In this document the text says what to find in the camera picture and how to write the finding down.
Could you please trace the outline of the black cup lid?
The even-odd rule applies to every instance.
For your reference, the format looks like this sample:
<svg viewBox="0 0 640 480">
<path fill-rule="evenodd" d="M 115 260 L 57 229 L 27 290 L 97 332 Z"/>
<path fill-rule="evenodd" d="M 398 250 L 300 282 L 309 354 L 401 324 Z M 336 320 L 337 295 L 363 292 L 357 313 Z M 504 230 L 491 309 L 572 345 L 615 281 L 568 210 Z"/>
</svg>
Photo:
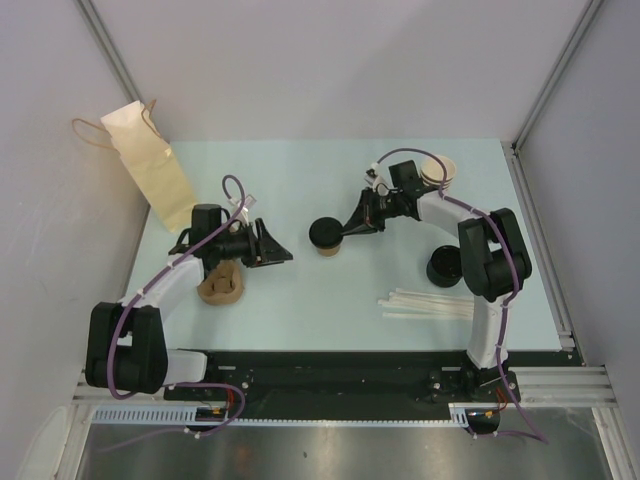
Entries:
<svg viewBox="0 0 640 480">
<path fill-rule="evenodd" d="M 309 240 L 318 249 L 333 249 L 343 240 L 343 226 L 333 217 L 316 219 L 309 228 Z"/>
</svg>

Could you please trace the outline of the brown pulp cup carrier stack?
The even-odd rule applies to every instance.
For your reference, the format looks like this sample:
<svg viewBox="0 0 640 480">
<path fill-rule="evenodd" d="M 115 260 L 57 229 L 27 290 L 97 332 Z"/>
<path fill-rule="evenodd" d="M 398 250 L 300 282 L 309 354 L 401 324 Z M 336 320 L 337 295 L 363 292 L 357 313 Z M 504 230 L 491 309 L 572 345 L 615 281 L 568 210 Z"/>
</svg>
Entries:
<svg viewBox="0 0 640 480">
<path fill-rule="evenodd" d="M 220 262 L 197 287 L 197 293 L 207 305 L 225 306 L 236 303 L 244 293 L 239 264 L 233 260 Z"/>
</svg>

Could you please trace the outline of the single paper cup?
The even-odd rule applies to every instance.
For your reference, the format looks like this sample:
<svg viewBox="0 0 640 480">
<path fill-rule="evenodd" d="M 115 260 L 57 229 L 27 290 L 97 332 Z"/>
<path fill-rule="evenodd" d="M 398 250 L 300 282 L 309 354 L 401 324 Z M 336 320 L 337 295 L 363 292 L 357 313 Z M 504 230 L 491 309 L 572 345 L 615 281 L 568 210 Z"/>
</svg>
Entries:
<svg viewBox="0 0 640 480">
<path fill-rule="evenodd" d="M 338 243 L 330 246 L 320 245 L 316 247 L 316 250 L 319 255 L 325 258 L 330 258 L 330 257 L 336 256 L 339 253 L 340 248 L 341 248 L 341 244 Z"/>
</svg>

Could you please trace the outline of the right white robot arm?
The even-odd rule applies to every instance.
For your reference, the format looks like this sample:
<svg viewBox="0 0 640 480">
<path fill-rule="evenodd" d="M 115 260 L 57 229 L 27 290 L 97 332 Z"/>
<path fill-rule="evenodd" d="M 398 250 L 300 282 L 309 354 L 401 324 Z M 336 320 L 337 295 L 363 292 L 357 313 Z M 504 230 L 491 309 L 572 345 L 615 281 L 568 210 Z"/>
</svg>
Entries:
<svg viewBox="0 0 640 480">
<path fill-rule="evenodd" d="M 463 373 L 461 388 L 469 399 L 484 401 L 498 385 L 490 369 L 507 359 L 504 341 L 510 304 L 532 272 L 515 214 L 507 208 L 485 213 L 425 185 L 412 160 L 389 168 L 391 187 L 378 180 L 378 170 L 372 166 L 366 172 L 368 186 L 342 225 L 342 234 L 382 232 L 388 219 L 403 216 L 457 238 L 462 278 L 474 295 L 466 353 L 475 367 Z"/>
</svg>

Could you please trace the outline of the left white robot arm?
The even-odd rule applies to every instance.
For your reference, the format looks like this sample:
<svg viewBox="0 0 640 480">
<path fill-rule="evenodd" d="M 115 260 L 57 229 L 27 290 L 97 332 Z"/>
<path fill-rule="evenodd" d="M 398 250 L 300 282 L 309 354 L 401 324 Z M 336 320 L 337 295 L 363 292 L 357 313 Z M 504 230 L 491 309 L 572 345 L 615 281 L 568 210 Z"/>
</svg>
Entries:
<svg viewBox="0 0 640 480">
<path fill-rule="evenodd" d="M 184 383 L 202 400 L 219 392 L 221 376 L 207 366 L 206 354 L 167 347 L 164 321 L 224 261 L 256 268 L 293 259 L 261 218 L 232 231 L 223 222 L 225 212 L 216 204 L 195 206 L 191 226 L 180 234 L 166 266 L 150 284 L 93 308 L 84 368 L 88 385 L 106 388 L 117 398 Z"/>
</svg>

